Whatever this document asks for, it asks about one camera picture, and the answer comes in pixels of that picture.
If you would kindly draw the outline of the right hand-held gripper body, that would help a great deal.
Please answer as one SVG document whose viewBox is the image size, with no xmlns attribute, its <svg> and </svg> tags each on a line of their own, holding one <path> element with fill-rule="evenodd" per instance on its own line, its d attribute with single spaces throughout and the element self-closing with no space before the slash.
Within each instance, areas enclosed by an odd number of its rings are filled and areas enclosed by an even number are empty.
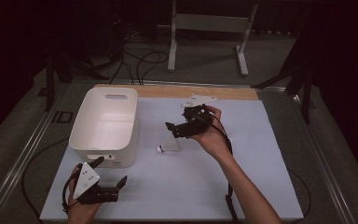
<svg viewBox="0 0 358 224">
<path fill-rule="evenodd" d="M 182 132 L 185 137 L 190 137 L 205 132 L 213 123 L 213 117 L 206 104 L 214 101 L 215 96 L 196 95 L 190 96 L 181 107 L 186 122 L 176 125 L 176 131 Z"/>
</svg>

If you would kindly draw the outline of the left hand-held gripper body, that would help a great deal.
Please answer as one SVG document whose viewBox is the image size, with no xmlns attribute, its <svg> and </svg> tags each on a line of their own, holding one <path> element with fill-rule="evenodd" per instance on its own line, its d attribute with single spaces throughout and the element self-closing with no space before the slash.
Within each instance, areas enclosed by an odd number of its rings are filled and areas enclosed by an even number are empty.
<svg viewBox="0 0 358 224">
<path fill-rule="evenodd" d="M 103 188 L 95 168 L 99 163 L 84 162 L 79 171 L 73 198 L 82 204 L 110 203 L 118 200 L 118 187 Z"/>
</svg>

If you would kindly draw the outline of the white feather shuttlecock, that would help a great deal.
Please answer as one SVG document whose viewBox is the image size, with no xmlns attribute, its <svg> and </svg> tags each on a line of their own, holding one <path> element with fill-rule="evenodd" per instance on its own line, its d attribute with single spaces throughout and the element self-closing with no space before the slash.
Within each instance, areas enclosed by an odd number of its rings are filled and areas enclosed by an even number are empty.
<svg viewBox="0 0 358 224">
<path fill-rule="evenodd" d="M 169 140 L 156 148 L 157 153 L 179 151 L 180 147 L 175 139 Z"/>
</svg>

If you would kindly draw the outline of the white plastic storage bin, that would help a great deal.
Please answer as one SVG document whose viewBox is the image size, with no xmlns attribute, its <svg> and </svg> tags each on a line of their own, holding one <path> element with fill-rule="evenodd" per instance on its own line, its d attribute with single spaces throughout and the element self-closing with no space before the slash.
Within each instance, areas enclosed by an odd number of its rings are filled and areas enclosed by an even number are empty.
<svg viewBox="0 0 358 224">
<path fill-rule="evenodd" d="M 132 88 L 92 88 L 76 115 L 69 146 L 83 161 L 104 157 L 104 168 L 131 166 L 137 149 L 137 105 L 138 92 Z"/>
</svg>

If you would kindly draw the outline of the person's right hand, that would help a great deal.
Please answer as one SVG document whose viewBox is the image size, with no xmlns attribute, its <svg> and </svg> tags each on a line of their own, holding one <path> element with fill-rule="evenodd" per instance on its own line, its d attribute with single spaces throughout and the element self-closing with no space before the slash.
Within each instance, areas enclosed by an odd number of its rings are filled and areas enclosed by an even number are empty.
<svg viewBox="0 0 358 224">
<path fill-rule="evenodd" d="M 220 121 L 221 111 L 209 105 L 207 109 L 213 116 L 212 125 L 204 133 L 191 136 L 191 139 L 197 141 L 201 147 L 219 163 L 232 161 L 233 156 L 229 151 L 227 137 Z"/>
</svg>

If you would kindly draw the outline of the person's left hand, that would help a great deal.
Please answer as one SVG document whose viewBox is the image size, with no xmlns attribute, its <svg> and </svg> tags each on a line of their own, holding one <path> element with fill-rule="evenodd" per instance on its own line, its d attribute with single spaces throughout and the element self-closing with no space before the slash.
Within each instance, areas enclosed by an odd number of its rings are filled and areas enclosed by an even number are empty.
<svg viewBox="0 0 358 224">
<path fill-rule="evenodd" d="M 99 208 L 101 207 L 100 203 L 96 204 L 82 204 L 79 203 L 76 199 L 73 198 L 74 190 L 76 187 L 76 178 L 70 181 L 69 183 L 69 196 L 68 204 L 70 208 L 68 209 L 68 217 L 95 217 Z"/>
</svg>

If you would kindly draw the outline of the black rectangular floor marker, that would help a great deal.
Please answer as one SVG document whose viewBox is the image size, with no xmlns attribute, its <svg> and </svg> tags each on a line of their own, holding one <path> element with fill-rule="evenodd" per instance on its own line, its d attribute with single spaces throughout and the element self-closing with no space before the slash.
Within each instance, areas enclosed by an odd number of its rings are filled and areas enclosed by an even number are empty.
<svg viewBox="0 0 358 224">
<path fill-rule="evenodd" d="M 52 123 L 70 123 L 73 119 L 73 113 L 67 111 L 56 111 L 51 120 Z"/>
</svg>

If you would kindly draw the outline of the black metal stand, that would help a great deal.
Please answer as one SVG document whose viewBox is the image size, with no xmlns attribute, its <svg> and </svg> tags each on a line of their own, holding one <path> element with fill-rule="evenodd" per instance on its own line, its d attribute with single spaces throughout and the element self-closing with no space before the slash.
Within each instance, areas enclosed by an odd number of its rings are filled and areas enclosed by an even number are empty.
<svg viewBox="0 0 358 224">
<path fill-rule="evenodd" d="M 53 107 L 53 104 L 55 102 L 55 76 L 58 76 L 58 78 L 65 83 L 70 83 L 72 81 L 73 76 L 68 69 L 64 69 L 64 67 L 69 66 L 80 70 L 81 72 L 96 80 L 107 80 L 107 77 L 103 77 L 97 74 L 96 72 L 89 69 L 87 66 L 81 64 L 80 62 L 72 59 L 65 54 L 60 54 L 59 56 L 48 55 L 46 58 L 46 111 L 49 111 Z"/>
</svg>

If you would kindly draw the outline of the white metal stand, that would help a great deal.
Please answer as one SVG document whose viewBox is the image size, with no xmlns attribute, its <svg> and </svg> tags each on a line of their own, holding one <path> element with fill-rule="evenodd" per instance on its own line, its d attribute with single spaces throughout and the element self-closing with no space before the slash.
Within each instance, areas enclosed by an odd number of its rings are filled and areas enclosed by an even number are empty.
<svg viewBox="0 0 358 224">
<path fill-rule="evenodd" d="M 243 77 L 247 77 L 249 75 L 249 70 L 245 59 L 244 50 L 253 27 L 257 10 L 258 4 L 253 4 L 247 18 L 185 14 L 177 12 L 177 1 L 172 0 L 171 45 L 168 56 L 168 71 L 173 72 L 175 70 L 177 30 L 226 32 L 242 34 L 242 41 L 236 47 L 236 55 L 241 75 Z"/>
</svg>

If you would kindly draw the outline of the black tripod stand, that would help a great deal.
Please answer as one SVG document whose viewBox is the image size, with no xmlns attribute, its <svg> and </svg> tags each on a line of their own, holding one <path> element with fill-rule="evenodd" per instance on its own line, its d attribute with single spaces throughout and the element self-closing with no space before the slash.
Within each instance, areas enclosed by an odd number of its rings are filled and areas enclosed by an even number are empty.
<svg viewBox="0 0 358 224">
<path fill-rule="evenodd" d="M 285 92 L 288 95 L 297 95 L 300 90 L 302 93 L 301 115 L 303 119 L 310 123 L 310 92 L 312 82 L 312 52 L 307 44 L 304 34 L 300 34 L 291 48 L 287 58 L 285 59 L 280 72 L 259 84 L 252 85 L 253 89 L 265 89 L 280 80 L 290 77 L 290 81 L 285 87 Z"/>
</svg>

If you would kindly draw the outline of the metal floor rail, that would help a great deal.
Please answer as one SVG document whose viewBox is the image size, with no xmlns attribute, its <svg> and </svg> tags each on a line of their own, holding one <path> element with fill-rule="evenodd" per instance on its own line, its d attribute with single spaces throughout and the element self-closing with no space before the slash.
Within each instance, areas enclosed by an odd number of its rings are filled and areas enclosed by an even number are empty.
<svg viewBox="0 0 358 224">
<path fill-rule="evenodd" d="M 106 80 L 96 80 L 96 79 L 83 79 L 83 78 L 75 78 L 72 83 L 85 83 L 89 85 L 97 85 L 97 84 L 107 84 L 107 85 L 130 85 L 132 87 L 145 87 L 145 86 L 174 86 L 174 87 L 203 87 L 203 88 L 234 88 L 234 89 L 244 89 L 251 88 L 250 85 L 226 85 L 226 84 L 209 84 L 209 83 L 188 83 L 188 82 L 171 82 L 171 81 L 153 81 L 146 80 L 141 85 L 138 81 L 131 81 L 130 79 L 119 79 L 114 80 L 111 83 Z M 276 91 L 276 92 L 284 92 L 286 90 L 285 87 L 266 87 L 264 89 L 255 89 L 256 91 Z"/>
<path fill-rule="evenodd" d="M 338 216 L 342 224 L 356 224 L 353 213 L 349 208 L 349 205 L 344 197 L 340 185 L 338 184 L 336 178 L 333 175 L 333 172 L 327 162 L 327 159 L 324 156 L 324 153 L 316 138 L 314 131 L 312 130 L 310 125 L 303 119 L 303 116 L 301 114 L 301 101 L 299 97 L 297 95 L 290 96 L 290 99 L 292 105 L 296 110 L 296 115 L 299 118 L 302 127 L 305 129 L 306 136 L 310 140 L 311 154 L 316 161 L 318 170 L 324 180 L 324 185 L 327 188 L 327 191 L 337 210 Z"/>
<path fill-rule="evenodd" d="M 0 125 L 0 213 L 16 188 L 23 170 L 48 127 L 53 110 L 69 85 L 61 84 L 53 92 L 53 103 L 32 90 L 20 100 Z"/>
</svg>

